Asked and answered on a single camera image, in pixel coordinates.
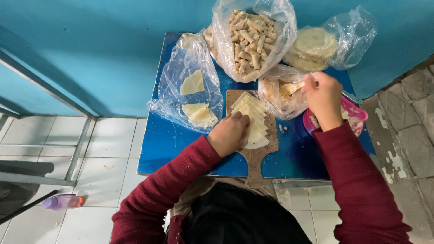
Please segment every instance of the floor tile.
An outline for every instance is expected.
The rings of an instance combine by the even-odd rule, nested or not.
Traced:
[[[310,210],[288,210],[294,215],[304,233],[307,235],[309,240],[316,244],[315,228],[313,226],[312,212]]]
[[[52,173],[46,174],[45,177],[64,179],[66,176],[66,172],[68,171],[70,160],[70,157],[39,157],[38,162],[51,162],[54,164],[54,171]],[[77,178],[77,171],[82,161],[83,158],[79,158],[77,160],[76,170],[72,175],[73,179]],[[39,190],[36,195],[34,195],[32,199],[30,199],[26,204],[29,204],[45,196],[53,190],[59,190],[59,194],[70,194],[72,193],[74,188],[60,185],[41,185],[39,186]]]
[[[285,209],[310,210],[309,194],[303,188],[279,189],[276,194]]]
[[[127,158],[84,158],[74,193],[85,196],[86,207],[117,207]]]
[[[137,119],[98,119],[86,157],[128,158]]]
[[[48,135],[46,144],[77,144],[81,131],[83,129],[86,118],[84,117],[68,117],[58,116],[54,121],[53,127]],[[92,135],[93,126],[95,121],[92,121],[89,125],[86,140],[83,143],[80,157],[84,156],[87,145]],[[42,149],[41,156],[60,156],[60,157],[72,157],[75,148],[54,148],[46,147]]]
[[[146,176],[138,175],[137,172],[138,158],[129,158],[127,170],[125,171],[124,183],[122,184],[121,197],[118,207],[121,206],[121,201],[124,200],[131,193],[132,190],[142,181]]]
[[[3,127],[0,130],[0,142],[1,140],[3,140],[4,135],[6,135],[7,130],[9,129],[10,125],[12,124],[12,121],[14,120],[14,118],[9,117],[7,118],[6,122],[4,123]]]
[[[342,220],[338,216],[339,211],[312,210],[313,223],[315,225],[318,244],[338,244],[333,235],[333,230]]]
[[[9,227],[10,220],[6,223],[0,225],[0,243],[3,240],[4,234],[6,234],[6,230]]]
[[[55,244],[65,211],[35,206],[12,219],[2,244]]]
[[[331,186],[311,188],[309,191],[312,210],[340,210]]]
[[[66,211],[57,244],[107,244],[116,208],[81,207]]]
[[[55,117],[14,119],[1,143],[44,144]],[[0,146],[0,155],[38,156],[41,148]]]
[[[11,161],[38,161],[38,156],[0,156],[0,160],[11,160]]]
[[[141,154],[141,145],[145,135],[147,119],[138,119],[136,130],[134,131],[133,143],[131,145],[130,158],[139,158]]]

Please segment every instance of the blue table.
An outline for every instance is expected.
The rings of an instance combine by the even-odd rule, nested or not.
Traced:
[[[169,61],[172,48],[176,45],[181,33],[166,33],[157,78],[154,86],[153,99],[158,99],[158,84],[164,65]],[[220,90],[224,97],[226,108],[226,91],[231,89],[256,90],[258,82],[238,83],[232,80],[215,62],[217,74],[220,79]],[[325,71],[335,77],[344,87],[344,90],[354,94],[352,85],[346,71],[337,71],[329,68]],[[288,130],[281,132],[279,125]],[[329,180],[329,175],[316,149],[314,139],[303,126],[302,114],[295,119],[282,121],[276,119],[279,150],[267,155],[262,164],[262,175],[265,178],[292,178]],[[152,174],[161,166],[177,156],[185,147],[200,137],[200,133],[191,131],[181,125],[168,121],[158,114],[149,112],[148,124],[143,138],[141,156],[138,162],[138,174]],[[368,154],[374,154],[374,147],[366,130],[359,136],[363,148]],[[246,160],[237,152],[225,157],[220,163],[205,175],[246,177]]]

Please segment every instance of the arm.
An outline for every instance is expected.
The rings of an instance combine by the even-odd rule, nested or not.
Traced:
[[[112,217],[111,243],[163,243],[168,209],[197,176],[241,147],[249,123],[241,113],[222,119],[207,138],[201,136],[140,183]]]
[[[140,183],[113,215],[112,243],[163,243],[167,211],[199,175],[220,161],[204,136]]]
[[[342,224],[340,243],[410,243],[393,194],[348,121],[314,137],[329,172]]]
[[[336,226],[336,239],[352,244],[410,243],[407,232],[411,227],[402,222],[386,181],[348,121],[343,122],[342,85],[322,72],[306,75],[303,80],[309,108],[321,126],[313,135],[341,208],[342,224]]]

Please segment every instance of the stone wall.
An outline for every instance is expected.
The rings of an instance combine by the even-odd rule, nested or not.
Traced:
[[[415,67],[361,108],[411,241],[434,243],[434,65]]]

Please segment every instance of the red sleeve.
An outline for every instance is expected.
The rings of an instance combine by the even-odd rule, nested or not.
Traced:
[[[186,147],[165,166],[148,176],[113,215],[112,244],[163,243],[167,211],[199,175],[221,160],[204,136]]]
[[[341,244],[411,243],[411,227],[402,222],[392,192],[348,121],[327,132],[315,131],[314,137],[341,208],[336,239]]]

